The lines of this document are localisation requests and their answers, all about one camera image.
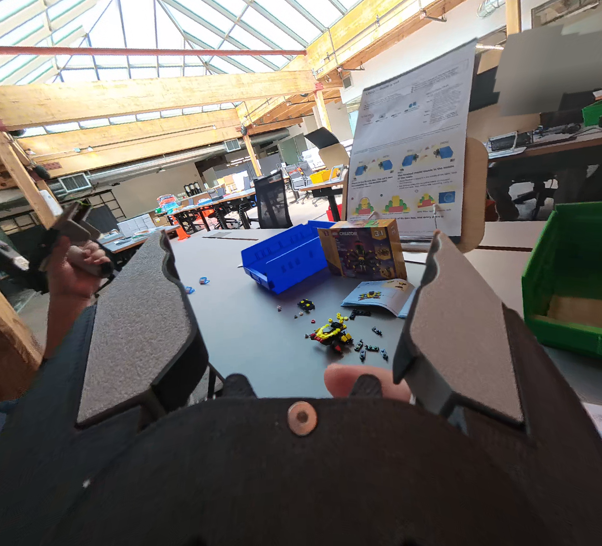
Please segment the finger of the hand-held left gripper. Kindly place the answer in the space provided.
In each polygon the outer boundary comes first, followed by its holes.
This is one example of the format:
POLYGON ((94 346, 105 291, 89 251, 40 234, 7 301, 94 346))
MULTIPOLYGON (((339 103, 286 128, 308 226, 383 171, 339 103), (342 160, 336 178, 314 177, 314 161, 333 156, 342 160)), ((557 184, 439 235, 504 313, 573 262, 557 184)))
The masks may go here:
POLYGON ((29 270, 29 261, 11 247, 1 247, 1 271, 26 272, 29 270))

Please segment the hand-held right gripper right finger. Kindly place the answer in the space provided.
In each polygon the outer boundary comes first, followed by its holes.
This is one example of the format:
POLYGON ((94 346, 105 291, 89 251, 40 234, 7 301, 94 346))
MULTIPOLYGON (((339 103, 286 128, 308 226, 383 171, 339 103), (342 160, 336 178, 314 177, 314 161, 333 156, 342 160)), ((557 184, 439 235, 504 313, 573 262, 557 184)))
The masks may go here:
POLYGON ((463 407, 524 421, 502 301, 440 231, 404 322, 393 378, 449 420, 463 407))

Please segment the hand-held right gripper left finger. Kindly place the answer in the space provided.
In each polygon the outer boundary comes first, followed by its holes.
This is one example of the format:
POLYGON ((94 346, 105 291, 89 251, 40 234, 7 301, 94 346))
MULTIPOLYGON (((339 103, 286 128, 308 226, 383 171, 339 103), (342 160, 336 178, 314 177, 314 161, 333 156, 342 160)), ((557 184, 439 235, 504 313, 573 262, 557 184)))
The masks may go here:
POLYGON ((137 406, 156 420, 187 405, 207 367, 170 240, 152 235, 98 301, 77 424, 137 406))

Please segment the purple yellow lego set box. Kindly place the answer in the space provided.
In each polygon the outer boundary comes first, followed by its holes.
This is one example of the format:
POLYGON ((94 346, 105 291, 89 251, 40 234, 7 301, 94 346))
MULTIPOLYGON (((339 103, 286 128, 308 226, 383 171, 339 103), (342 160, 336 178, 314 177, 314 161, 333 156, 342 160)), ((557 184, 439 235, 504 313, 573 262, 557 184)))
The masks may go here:
POLYGON ((366 280, 406 280, 396 219, 340 221, 317 229, 329 271, 366 280))

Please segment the black yellow lego spider body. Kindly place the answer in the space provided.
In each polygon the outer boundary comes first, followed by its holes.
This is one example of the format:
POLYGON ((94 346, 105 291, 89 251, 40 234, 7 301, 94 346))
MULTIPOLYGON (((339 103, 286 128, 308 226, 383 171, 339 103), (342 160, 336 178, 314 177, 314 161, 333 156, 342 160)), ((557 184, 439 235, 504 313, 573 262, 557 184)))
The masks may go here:
POLYGON ((318 327, 317 330, 306 333, 305 339, 330 348, 335 354, 339 355, 342 355, 350 346, 354 345, 353 337, 347 330, 347 323, 331 325, 327 322, 318 327))

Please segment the person's right hand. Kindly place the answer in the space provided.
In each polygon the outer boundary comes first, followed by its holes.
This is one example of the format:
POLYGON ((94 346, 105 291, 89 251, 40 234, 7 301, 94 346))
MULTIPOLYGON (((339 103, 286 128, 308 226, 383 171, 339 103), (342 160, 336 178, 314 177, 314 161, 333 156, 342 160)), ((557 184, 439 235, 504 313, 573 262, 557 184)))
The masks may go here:
POLYGON ((406 381, 402 380, 401 383, 395 384, 393 373, 388 368, 332 363, 325 369, 323 378, 330 395, 342 398, 350 396, 357 379, 362 375, 370 375, 378 379, 383 398, 410 402, 412 393, 406 381))

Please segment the light blue instruction booklet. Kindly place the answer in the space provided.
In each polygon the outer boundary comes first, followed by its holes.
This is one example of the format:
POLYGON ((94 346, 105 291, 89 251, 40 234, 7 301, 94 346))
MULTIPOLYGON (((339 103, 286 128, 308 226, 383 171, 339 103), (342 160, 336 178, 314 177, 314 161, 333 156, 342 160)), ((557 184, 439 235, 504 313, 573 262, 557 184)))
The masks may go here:
POLYGON ((397 318, 406 318, 416 288, 404 279, 361 282, 342 302, 342 307, 379 307, 397 318))

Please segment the large green plastic bin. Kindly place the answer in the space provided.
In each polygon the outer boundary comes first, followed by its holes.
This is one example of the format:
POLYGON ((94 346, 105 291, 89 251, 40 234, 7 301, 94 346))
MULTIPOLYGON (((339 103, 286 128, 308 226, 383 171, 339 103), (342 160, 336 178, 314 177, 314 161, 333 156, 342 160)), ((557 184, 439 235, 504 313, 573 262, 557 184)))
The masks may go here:
POLYGON ((541 344, 601 359, 601 202, 555 208, 522 291, 524 321, 541 344))

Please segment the wooden display board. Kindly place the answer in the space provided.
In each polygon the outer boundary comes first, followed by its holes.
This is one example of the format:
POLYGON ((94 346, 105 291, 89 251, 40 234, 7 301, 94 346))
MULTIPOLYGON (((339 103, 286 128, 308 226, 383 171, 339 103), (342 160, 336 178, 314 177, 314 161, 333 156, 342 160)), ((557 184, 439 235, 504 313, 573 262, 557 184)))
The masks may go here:
POLYGON ((486 176, 488 152, 475 138, 467 137, 463 177, 462 229, 456 247, 468 253, 478 247, 485 234, 486 176))

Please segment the row of dark desks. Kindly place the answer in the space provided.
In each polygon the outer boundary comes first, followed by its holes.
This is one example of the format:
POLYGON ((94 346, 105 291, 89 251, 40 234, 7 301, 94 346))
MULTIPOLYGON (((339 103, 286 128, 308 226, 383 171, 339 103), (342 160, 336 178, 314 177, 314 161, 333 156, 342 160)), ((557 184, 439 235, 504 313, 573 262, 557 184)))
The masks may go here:
POLYGON ((206 231, 211 231, 208 223, 208 216, 205 211, 209 211, 209 216, 217 220, 217 226, 223 230, 230 228, 251 228, 251 219, 247 212, 256 207, 255 189, 250 188, 239 191, 219 199, 211 197, 199 199, 198 202, 182 205, 172 214, 166 214, 174 225, 182 225, 190 234, 200 231, 198 221, 202 222, 206 231))

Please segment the blue plastic bin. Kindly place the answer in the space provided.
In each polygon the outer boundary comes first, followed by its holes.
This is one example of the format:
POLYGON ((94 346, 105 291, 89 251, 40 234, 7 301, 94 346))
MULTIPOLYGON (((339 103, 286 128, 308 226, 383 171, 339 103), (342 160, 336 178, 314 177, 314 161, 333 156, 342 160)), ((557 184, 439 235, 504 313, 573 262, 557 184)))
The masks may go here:
POLYGON ((243 269, 260 286, 280 294, 327 267, 319 229, 334 222, 309 220, 241 251, 243 269))

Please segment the black mesh office chair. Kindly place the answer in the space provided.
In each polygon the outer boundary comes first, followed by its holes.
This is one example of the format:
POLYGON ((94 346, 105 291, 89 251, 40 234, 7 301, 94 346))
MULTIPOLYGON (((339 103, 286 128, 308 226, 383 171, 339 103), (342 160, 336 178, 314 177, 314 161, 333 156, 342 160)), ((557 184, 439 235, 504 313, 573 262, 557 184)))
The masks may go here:
POLYGON ((288 210, 282 170, 259 176, 253 182, 260 229, 288 229, 293 226, 288 210))

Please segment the printed instruction poster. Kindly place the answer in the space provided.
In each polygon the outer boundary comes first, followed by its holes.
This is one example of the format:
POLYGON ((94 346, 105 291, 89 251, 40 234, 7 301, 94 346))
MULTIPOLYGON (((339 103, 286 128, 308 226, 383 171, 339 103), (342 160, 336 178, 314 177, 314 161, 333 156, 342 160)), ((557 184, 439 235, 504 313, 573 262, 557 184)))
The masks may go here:
POLYGON ((462 230, 474 38, 363 90, 351 147, 347 219, 395 219, 400 236, 462 230))

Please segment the wooden edged desk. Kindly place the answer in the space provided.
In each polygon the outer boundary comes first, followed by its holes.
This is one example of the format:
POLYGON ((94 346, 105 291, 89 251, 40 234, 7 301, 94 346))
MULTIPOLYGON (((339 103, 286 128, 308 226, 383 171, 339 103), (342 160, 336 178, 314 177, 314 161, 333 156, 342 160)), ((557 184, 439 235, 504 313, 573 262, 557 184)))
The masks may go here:
POLYGON ((341 215, 336 201, 338 193, 343 193, 344 188, 347 186, 347 178, 342 176, 336 180, 323 182, 323 183, 311 183, 305 187, 299 188, 300 193, 310 193, 314 198, 325 197, 329 203, 329 209, 333 216, 333 222, 341 221, 341 215))
POLYGON ((577 134, 573 140, 565 140, 557 143, 547 143, 541 146, 519 147, 501 151, 497 153, 489 153, 488 161, 504 162, 515 159, 533 158, 536 156, 549 155, 553 153, 563 153, 566 151, 576 151, 579 149, 589 149, 591 147, 601 146, 601 129, 590 130, 577 134))

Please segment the silver air duct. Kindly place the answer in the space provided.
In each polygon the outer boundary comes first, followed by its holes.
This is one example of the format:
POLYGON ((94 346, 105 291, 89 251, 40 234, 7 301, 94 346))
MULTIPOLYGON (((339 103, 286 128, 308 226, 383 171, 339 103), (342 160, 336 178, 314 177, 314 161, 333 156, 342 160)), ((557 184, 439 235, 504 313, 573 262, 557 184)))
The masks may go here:
POLYGON ((60 170, 55 181, 61 176, 86 173, 90 176, 92 188, 111 186, 117 183, 139 178, 147 174, 156 174, 186 164, 207 161, 218 156, 225 156, 239 151, 246 152, 246 144, 242 136, 227 139, 218 143, 196 146, 181 151, 162 153, 143 159, 113 164, 89 170, 60 170))

